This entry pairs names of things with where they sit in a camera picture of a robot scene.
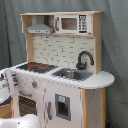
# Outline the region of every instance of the oven window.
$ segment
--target oven window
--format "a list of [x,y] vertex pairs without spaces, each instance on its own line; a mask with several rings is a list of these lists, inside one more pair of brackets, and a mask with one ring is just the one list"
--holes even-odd
[[77,30],[77,19],[76,18],[62,18],[62,29],[65,30]]
[[37,115],[36,102],[19,96],[19,113],[21,117],[27,114]]

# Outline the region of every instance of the toy range hood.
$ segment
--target toy range hood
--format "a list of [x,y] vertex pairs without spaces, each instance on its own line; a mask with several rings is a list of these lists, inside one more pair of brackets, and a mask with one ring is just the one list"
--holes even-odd
[[25,33],[53,34],[53,29],[44,24],[44,16],[36,16],[36,24],[26,28]]

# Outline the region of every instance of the door handle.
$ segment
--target door handle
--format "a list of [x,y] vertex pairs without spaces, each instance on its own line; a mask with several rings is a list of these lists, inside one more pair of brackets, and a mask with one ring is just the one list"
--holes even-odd
[[24,94],[24,92],[23,92],[23,91],[19,91],[19,93],[20,93],[21,95],[23,95],[23,96],[32,97],[32,94]]
[[59,31],[59,27],[57,27],[57,22],[59,21],[59,17],[56,18],[56,22],[55,22],[55,28],[56,28],[56,31]]
[[47,113],[48,113],[49,120],[52,119],[52,116],[50,115],[50,107],[51,107],[51,102],[48,102]]

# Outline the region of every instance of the faucet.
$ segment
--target faucet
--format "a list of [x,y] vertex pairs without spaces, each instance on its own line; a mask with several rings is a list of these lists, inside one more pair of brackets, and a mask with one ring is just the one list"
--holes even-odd
[[83,51],[83,52],[81,52],[81,53],[79,54],[79,57],[78,57],[78,63],[77,63],[77,65],[76,65],[76,68],[77,68],[78,70],[86,69],[86,66],[87,66],[87,63],[86,63],[86,62],[85,62],[85,64],[82,64],[82,63],[81,63],[81,57],[82,57],[83,54],[88,55],[89,58],[90,58],[90,61],[91,61],[90,64],[91,64],[91,65],[94,65],[94,60],[93,60],[92,55],[91,55],[89,52],[87,52],[87,51]]

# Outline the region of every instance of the kitchen counter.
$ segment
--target kitchen counter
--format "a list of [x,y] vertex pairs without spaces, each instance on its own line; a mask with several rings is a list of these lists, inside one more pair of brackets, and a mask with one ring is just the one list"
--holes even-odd
[[59,81],[62,83],[70,84],[71,86],[84,88],[84,89],[104,88],[104,87],[107,87],[107,86],[110,86],[111,84],[113,84],[114,79],[115,79],[112,74],[110,74],[108,72],[101,71],[97,75],[92,75],[91,77],[89,77],[88,79],[86,79],[84,81],[75,81],[75,80],[71,80],[71,79],[64,79],[64,78],[52,76],[52,74],[54,72],[56,72],[62,68],[67,68],[67,67],[58,67],[58,68],[55,68],[55,69],[53,69],[53,70],[51,70],[45,74],[39,74],[36,72],[29,72],[26,70],[21,70],[21,69],[16,68],[16,67],[21,66],[23,64],[26,64],[26,63],[22,63],[20,65],[16,65],[14,67],[11,67],[10,70],[20,72],[20,73],[29,74],[32,76],[42,77],[42,78],[47,79],[47,80]]

